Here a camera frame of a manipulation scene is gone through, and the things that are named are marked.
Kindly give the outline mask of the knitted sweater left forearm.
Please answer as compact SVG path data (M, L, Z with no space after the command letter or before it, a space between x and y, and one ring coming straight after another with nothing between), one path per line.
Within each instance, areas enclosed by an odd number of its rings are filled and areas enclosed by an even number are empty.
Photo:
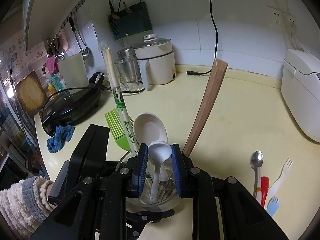
M29 239L55 206L48 196L54 182L33 176L1 191L1 229L10 239Z

